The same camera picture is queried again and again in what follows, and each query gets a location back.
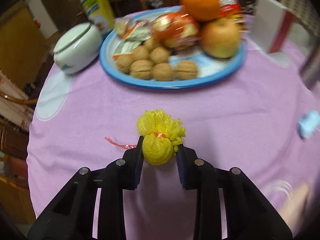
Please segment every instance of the walnut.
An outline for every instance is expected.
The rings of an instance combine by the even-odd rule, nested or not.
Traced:
[[[168,63],[160,63],[154,66],[152,76],[157,81],[172,81],[173,69]]]
[[[145,46],[149,51],[153,51],[155,48],[158,48],[161,45],[156,38],[151,37],[144,42],[143,46]]]
[[[123,73],[130,72],[130,66],[133,63],[133,58],[128,55],[120,55],[116,61],[116,66]]]
[[[133,50],[132,57],[134,61],[148,59],[149,51],[144,46],[138,46]]]
[[[155,63],[167,63],[170,56],[170,52],[164,47],[155,48],[149,55],[149,58]]]
[[[139,79],[150,79],[153,62],[147,59],[133,62],[130,66],[130,75]]]
[[[179,80],[194,79],[198,76],[198,67],[191,60],[183,60],[178,64],[176,75]]]

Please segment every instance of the round table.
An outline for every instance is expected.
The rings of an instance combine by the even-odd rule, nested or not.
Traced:
[[[101,169],[122,157],[124,150],[105,137],[136,144],[138,117],[162,108],[183,121],[185,146],[214,167],[241,168],[296,230],[290,217],[300,214],[320,167],[320,132],[302,140],[297,121],[319,110],[320,100],[299,77],[305,58],[293,43],[285,43],[291,63],[282,68],[245,40],[248,54],[238,72],[189,90],[126,86],[106,75],[98,60],[74,76],[53,65],[30,126],[28,181],[36,216],[79,168]],[[182,189],[175,158],[162,166],[145,162],[138,189],[124,191],[127,239],[192,239],[195,199],[195,191]],[[300,206],[288,209],[290,201]]]

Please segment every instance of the blue plate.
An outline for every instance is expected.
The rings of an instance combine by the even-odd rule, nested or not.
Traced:
[[[143,12],[134,17],[134,19],[154,20],[162,14],[178,11],[179,9],[180,7],[177,6],[155,9]],[[193,46],[191,48],[179,51],[175,56],[171,56],[169,59],[169,63],[172,66],[176,66],[177,63],[182,60],[193,60],[199,67],[198,78],[169,82],[141,80],[133,78],[117,70],[116,62],[112,58],[112,55],[114,54],[116,47],[118,46],[120,41],[121,39],[116,35],[116,32],[112,31],[103,42],[100,49],[100,63],[103,69],[112,78],[122,83],[149,89],[192,88],[220,81],[236,72],[241,67],[246,55],[244,42],[240,44],[237,54],[230,59],[215,59],[209,57],[204,54],[199,47]]]

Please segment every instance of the yellow foam net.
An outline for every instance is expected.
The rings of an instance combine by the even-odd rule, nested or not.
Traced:
[[[186,128],[180,127],[182,122],[174,120],[162,109],[145,111],[137,121],[138,132],[144,136],[142,153],[153,165],[161,165],[170,160],[182,144],[181,137],[186,136]]]

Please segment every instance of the wooden cabinet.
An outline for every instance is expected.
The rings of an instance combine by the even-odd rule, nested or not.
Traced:
[[[61,33],[76,25],[77,15],[83,11],[79,0],[42,0],[42,3]]]
[[[0,69],[23,90],[32,83],[49,49],[22,0],[0,17]]]
[[[13,223],[32,224],[36,220],[29,190],[13,187],[0,179],[0,192],[0,205]]]
[[[26,160],[29,136],[0,123],[0,150],[12,157]]]

